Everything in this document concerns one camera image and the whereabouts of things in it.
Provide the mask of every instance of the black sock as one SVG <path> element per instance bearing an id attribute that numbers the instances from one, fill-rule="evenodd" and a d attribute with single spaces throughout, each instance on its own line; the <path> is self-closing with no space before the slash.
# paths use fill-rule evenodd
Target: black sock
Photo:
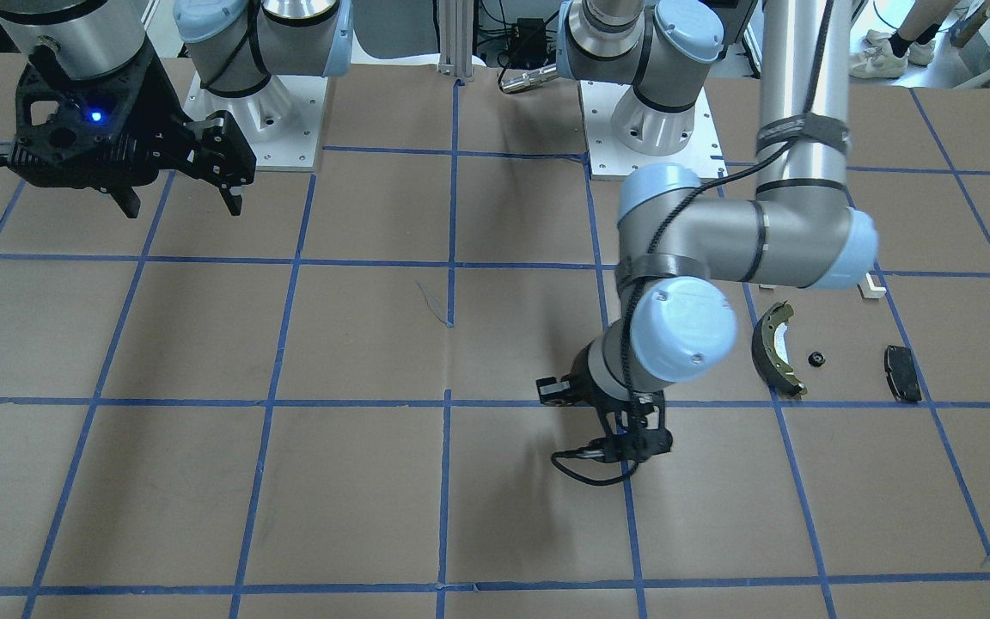
<path id="1" fill-rule="evenodd" d="M 911 40 L 905 40 L 901 38 L 899 32 L 893 32 L 892 36 L 889 38 L 889 46 L 892 46 L 892 54 L 896 58 L 904 58 L 904 54 L 907 54 L 908 47 L 912 44 Z"/>
<path id="2" fill-rule="evenodd" d="M 919 35 L 919 38 L 915 40 L 915 43 L 919 43 L 920 46 L 926 46 L 927 43 L 932 42 L 935 36 L 938 35 L 938 30 L 942 27 L 940 23 L 933 23 L 929 28 L 923 31 L 923 34 Z"/>

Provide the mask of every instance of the blue joint cap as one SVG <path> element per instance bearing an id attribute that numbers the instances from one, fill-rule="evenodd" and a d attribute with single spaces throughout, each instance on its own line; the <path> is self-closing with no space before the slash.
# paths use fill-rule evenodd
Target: blue joint cap
<path id="1" fill-rule="evenodd" d="M 567 11 L 571 8 L 571 0 L 565 0 L 560 4 L 560 16 L 557 20 L 557 75 L 564 79 L 575 79 L 571 74 L 571 62 L 567 59 L 567 39 L 571 33 L 567 32 Z"/>
<path id="2" fill-rule="evenodd" d="M 174 23 L 186 43 L 213 38 L 247 11 L 248 0 L 177 0 Z"/>
<path id="3" fill-rule="evenodd" d="M 850 232 L 832 267 L 809 287 L 848 289 L 856 285 L 873 268 L 877 259 L 877 228 L 873 219 L 858 209 L 850 209 Z"/>
<path id="4" fill-rule="evenodd" d="M 724 50 L 724 24 L 698 0 L 659 0 L 656 24 L 677 51 L 700 63 L 716 62 Z"/>
<path id="5" fill-rule="evenodd" d="M 350 70 L 353 56 L 354 27 L 351 0 L 341 0 L 339 19 L 334 25 L 334 41 L 327 52 L 327 65 L 323 66 L 323 77 L 345 75 Z"/>
<path id="6" fill-rule="evenodd" d="M 700 177 L 692 169 L 673 162 L 653 163 L 636 169 L 621 183 L 620 209 L 617 211 L 617 224 L 633 208 L 644 204 L 653 197 L 661 196 L 675 189 L 700 187 Z"/>
<path id="7" fill-rule="evenodd" d="M 668 383 L 702 376 L 736 342 L 736 313 L 704 279 L 660 279 L 632 312 L 632 352 L 650 375 Z"/>

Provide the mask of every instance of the shoe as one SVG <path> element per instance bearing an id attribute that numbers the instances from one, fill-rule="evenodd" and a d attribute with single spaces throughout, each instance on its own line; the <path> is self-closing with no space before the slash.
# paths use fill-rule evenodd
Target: shoe
<path id="1" fill-rule="evenodd" d="M 868 50 L 850 54 L 850 75 L 853 77 L 896 79 L 903 77 L 905 70 L 908 70 L 908 59 L 897 58 L 888 40 L 881 40 Z"/>
<path id="2" fill-rule="evenodd" d="M 867 44 L 867 46 L 876 46 L 881 40 L 892 39 L 891 32 L 883 32 L 880 30 L 870 30 L 865 33 L 865 38 L 862 41 Z M 919 43 L 912 43 L 910 47 L 907 48 L 907 61 L 913 65 L 927 66 L 934 60 L 934 48 L 935 39 L 931 39 L 930 43 L 923 44 L 920 46 Z"/>

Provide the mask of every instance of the metal post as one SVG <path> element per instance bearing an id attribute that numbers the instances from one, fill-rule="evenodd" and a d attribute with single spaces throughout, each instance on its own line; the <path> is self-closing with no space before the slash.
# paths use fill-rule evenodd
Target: metal post
<path id="1" fill-rule="evenodd" d="M 437 70 L 472 82 L 472 0 L 437 0 L 437 26 L 441 28 L 441 59 Z"/>

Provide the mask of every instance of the person's foot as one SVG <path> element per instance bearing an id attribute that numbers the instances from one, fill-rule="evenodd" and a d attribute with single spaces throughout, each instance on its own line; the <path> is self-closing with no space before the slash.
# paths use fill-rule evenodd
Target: person's foot
<path id="1" fill-rule="evenodd" d="M 870 30 L 865 33 L 865 38 L 862 41 L 867 44 L 867 46 L 877 46 L 881 40 L 888 40 L 892 38 L 891 32 L 884 32 L 880 30 Z M 934 60 L 934 48 L 935 39 L 931 39 L 930 43 L 923 44 L 920 46 L 919 43 L 912 43 L 910 47 L 907 48 L 907 61 L 913 65 L 927 66 Z"/>
<path id="2" fill-rule="evenodd" d="M 850 54 L 850 75 L 853 77 L 896 79 L 903 77 L 905 70 L 908 70 L 908 59 L 897 58 L 888 39 L 881 40 L 868 50 Z"/>

